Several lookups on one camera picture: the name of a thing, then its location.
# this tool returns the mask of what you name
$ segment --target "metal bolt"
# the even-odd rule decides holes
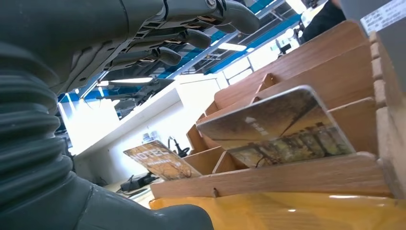
[[[210,8],[214,8],[216,6],[215,0],[206,0],[206,3]]]

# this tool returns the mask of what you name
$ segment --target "wooden board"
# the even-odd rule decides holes
[[[200,135],[200,132],[196,129],[196,125],[193,125],[191,127],[186,136],[188,137],[189,142],[192,146],[192,150],[194,150],[195,153],[202,152],[208,149],[205,141]]]
[[[329,112],[357,152],[378,155],[375,111],[375,100],[368,97]]]
[[[382,161],[386,181],[398,199],[406,198],[406,155],[400,143],[388,107],[376,111],[379,157]]]
[[[284,81],[365,42],[368,40],[356,23],[343,22],[236,84],[220,90],[214,95],[216,106],[223,109],[254,95],[263,76],[268,73],[272,73],[276,80]]]
[[[217,147],[187,156],[183,159],[201,174],[210,175],[213,173],[213,169],[224,151],[222,147]]]
[[[402,145],[406,145],[406,93],[399,87],[398,75],[392,65],[392,61],[377,36],[379,44],[379,56],[381,59],[383,81],[385,82],[385,100],[389,109],[391,118],[394,121],[396,131],[399,133],[399,140]]]
[[[406,94],[379,36],[371,34],[379,156],[397,198],[406,198]]]
[[[347,156],[246,169],[152,184],[155,198],[212,197],[261,192],[316,192],[391,196],[373,155]]]
[[[371,75],[370,47],[364,44],[255,95],[243,98],[238,103],[198,120],[197,124],[247,106],[255,96],[265,99],[299,85],[310,85],[327,108],[333,109],[373,96]]]
[[[217,112],[217,111],[218,111],[217,105],[216,105],[215,101],[213,101],[213,102],[209,105],[209,107],[207,107],[205,113],[206,113],[206,115],[208,116],[208,115],[213,114],[213,113],[215,113],[215,112]]]
[[[247,169],[248,167],[244,165],[241,161],[234,158],[230,153],[223,152],[217,165],[213,169],[213,174],[231,172],[235,170]]]
[[[203,141],[206,143],[208,149],[213,149],[220,146],[217,142],[211,140],[205,134],[202,134],[202,138]]]
[[[385,82],[382,79],[378,79],[373,83],[373,88],[375,90],[376,107],[386,107]]]

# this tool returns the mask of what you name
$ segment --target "fluorescent light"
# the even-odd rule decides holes
[[[230,43],[222,43],[218,46],[219,49],[228,49],[228,50],[235,50],[235,51],[244,51],[247,47],[241,45],[235,45]]]
[[[297,14],[301,14],[306,10],[306,6],[301,0],[286,0],[286,2],[292,7]]]
[[[103,89],[99,87],[100,96],[104,97]]]
[[[114,83],[147,83],[153,78],[134,78],[134,79],[124,79],[124,80],[113,80]]]
[[[99,84],[97,84],[97,86],[98,86],[98,87],[102,87],[102,86],[108,86],[108,85],[109,85],[109,82],[108,82],[108,81],[106,81],[106,80],[101,81]]]
[[[213,42],[210,46],[214,46],[215,44],[217,44],[218,40],[216,40],[215,42]]]

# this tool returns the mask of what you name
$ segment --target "robotic arm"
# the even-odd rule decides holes
[[[207,47],[200,31],[253,33],[258,18],[231,0],[3,0],[0,3],[2,229],[211,230],[199,207],[152,211],[71,172],[56,94],[105,68],[179,56],[165,42]]]

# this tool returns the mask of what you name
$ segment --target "black clothing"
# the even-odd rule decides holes
[[[310,41],[345,20],[343,11],[329,0],[304,29],[300,43]]]

